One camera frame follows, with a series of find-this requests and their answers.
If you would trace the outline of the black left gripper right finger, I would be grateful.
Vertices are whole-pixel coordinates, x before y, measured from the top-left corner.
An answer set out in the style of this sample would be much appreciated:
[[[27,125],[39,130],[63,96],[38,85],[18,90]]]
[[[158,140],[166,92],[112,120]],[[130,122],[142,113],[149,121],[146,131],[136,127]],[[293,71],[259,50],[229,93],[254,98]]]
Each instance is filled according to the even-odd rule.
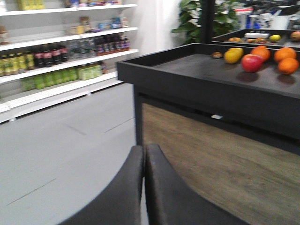
[[[146,147],[145,195],[151,225],[246,224],[190,188],[154,143]]]

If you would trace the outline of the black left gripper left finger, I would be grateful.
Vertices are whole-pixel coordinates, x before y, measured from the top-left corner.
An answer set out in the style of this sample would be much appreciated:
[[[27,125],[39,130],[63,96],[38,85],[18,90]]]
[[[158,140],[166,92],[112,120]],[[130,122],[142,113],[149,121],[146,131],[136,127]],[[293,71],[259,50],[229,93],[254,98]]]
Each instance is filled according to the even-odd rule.
[[[140,225],[144,149],[133,146],[124,164],[89,204],[62,225]]]

